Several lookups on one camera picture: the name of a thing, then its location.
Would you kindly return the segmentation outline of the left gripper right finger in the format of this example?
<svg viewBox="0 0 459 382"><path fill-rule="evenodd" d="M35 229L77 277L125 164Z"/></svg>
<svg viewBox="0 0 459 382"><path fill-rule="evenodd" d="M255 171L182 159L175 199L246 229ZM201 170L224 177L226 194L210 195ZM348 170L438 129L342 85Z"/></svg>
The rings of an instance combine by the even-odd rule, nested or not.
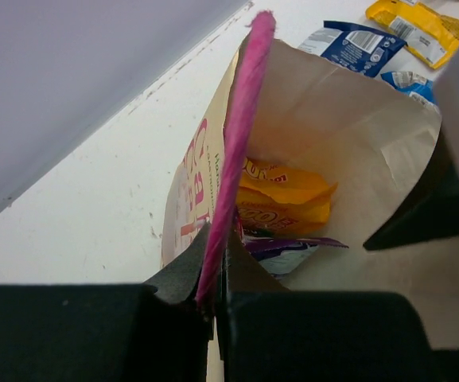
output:
<svg viewBox="0 0 459 382"><path fill-rule="evenodd" d="M459 381L459 348L432 348L401 294L288 290L236 234L217 335L227 381Z"/></svg>

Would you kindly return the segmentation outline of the pink beige paper bag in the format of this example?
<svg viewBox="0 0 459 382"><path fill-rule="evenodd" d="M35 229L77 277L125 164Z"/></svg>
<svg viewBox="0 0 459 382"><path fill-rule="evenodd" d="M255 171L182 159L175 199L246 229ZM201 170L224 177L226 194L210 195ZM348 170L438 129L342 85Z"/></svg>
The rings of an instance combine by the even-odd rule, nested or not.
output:
<svg viewBox="0 0 459 382"><path fill-rule="evenodd" d="M327 237L348 248L319 248L276 280L291 291L401 294L432 348L459 348L459 236L364 248L422 176L443 134L441 112L277 40L275 26L271 12L255 16L177 167L165 206L164 264L209 226L194 302L220 349L220 276L228 240L239 236L234 218L244 161L317 173L337 184L327 224L272 236Z"/></svg>

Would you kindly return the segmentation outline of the purple snack packet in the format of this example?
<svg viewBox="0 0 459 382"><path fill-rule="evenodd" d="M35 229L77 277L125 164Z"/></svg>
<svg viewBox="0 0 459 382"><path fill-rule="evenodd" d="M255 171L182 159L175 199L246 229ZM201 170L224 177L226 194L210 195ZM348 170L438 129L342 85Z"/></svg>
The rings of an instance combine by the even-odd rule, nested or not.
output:
<svg viewBox="0 0 459 382"><path fill-rule="evenodd" d="M262 229L246 228L238 213L234 223L245 249L275 279L283 279L319 248L348 248L348 245L327 237L274 237Z"/></svg>

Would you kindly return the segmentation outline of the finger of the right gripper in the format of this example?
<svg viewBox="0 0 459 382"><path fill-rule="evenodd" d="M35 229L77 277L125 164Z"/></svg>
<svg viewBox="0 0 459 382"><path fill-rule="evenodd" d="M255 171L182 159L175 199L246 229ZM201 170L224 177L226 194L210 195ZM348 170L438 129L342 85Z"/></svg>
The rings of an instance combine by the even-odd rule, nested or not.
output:
<svg viewBox="0 0 459 382"><path fill-rule="evenodd" d="M390 218L365 242L368 251L459 236L459 176L440 134L416 185Z"/></svg>

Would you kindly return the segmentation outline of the yellow M&M snack packet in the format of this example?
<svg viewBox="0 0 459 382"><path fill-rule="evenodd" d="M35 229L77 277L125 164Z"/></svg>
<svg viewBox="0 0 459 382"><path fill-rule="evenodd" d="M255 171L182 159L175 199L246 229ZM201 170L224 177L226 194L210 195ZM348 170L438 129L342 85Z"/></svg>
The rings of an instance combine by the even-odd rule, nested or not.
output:
<svg viewBox="0 0 459 382"><path fill-rule="evenodd" d="M459 49L459 19L420 1L377 1L365 15L404 40L406 49L433 70L447 64Z"/></svg>

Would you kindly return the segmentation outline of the blue M&M snack packet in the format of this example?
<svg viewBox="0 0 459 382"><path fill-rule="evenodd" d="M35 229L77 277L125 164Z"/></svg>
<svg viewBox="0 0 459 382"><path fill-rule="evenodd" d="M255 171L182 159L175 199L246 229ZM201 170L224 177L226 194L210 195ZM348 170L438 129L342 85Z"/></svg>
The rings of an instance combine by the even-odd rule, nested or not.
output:
<svg viewBox="0 0 459 382"><path fill-rule="evenodd" d="M440 113L434 98L434 82L414 72L385 72L381 80L391 85L398 92L414 99L431 111Z"/></svg>

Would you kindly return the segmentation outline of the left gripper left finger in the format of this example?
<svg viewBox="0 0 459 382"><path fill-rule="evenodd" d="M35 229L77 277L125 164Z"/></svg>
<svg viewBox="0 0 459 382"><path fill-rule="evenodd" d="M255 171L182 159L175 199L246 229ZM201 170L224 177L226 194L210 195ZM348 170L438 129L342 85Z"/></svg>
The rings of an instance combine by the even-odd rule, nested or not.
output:
<svg viewBox="0 0 459 382"><path fill-rule="evenodd" d="M209 233L144 283L0 285L0 381L203 381Z"/></svg>

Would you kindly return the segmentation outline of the dark blue snack packet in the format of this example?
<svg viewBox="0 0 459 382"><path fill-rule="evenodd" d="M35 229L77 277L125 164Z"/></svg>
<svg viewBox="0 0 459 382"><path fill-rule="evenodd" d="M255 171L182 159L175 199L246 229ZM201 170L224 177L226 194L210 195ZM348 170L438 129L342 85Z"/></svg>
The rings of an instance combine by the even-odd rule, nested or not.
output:
<svg viewBox="0 0 459 382"><path fill-rule="evenodd" d="M298 49L374 78L405 46L402 38L382 30L345 21L325 21Z"/></svg>

